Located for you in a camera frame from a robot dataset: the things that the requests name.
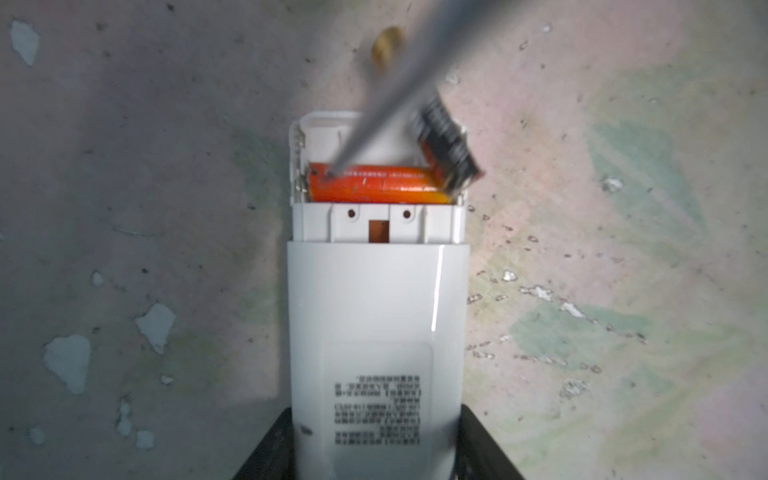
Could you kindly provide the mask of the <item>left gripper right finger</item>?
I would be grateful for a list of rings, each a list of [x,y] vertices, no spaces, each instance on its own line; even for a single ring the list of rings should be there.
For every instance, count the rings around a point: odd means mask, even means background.
[[[524,480],[479,418],[461,405],[455,460],[455,478],[461,480]]]

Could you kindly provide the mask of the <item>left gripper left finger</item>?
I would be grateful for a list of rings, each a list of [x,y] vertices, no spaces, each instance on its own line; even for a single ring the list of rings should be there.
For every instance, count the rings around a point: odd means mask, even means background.
[[[292,409],[284,409],[245,460],[233,480],[294,480]]]

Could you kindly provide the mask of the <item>orange AAA battery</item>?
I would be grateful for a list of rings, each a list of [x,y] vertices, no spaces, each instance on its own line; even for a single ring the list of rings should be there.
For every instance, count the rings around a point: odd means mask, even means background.
[[[306,175],[311,201],[324,203],[451,204],[428,169],[410,166],[357,165],[339,177],[329,165],[312,162]]]

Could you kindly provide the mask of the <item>black red AAA battery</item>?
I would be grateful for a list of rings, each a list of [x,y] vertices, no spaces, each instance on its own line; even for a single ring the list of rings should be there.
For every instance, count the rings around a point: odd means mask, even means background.
[[[409,131],[421,148],[439,189],[456,197],[483,177],[466,135],[433,89],[409,116]]]

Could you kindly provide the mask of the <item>orange black screwdriver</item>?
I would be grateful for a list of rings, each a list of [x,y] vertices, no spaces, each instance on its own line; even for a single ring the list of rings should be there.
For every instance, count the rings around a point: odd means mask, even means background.
[[[341,175],[403,108],[413,106],[453,60],[490,30],[517,1],[436,1],[373,88],[352,133],[327,174]]]

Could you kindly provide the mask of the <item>white remote control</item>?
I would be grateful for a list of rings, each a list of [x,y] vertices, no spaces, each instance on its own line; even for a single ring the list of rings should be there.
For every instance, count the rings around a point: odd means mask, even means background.
[[[289,130],[287,282],[299,479],[450,479],[461,414],[467,198],[317,200],[357,120],[315,111]]]

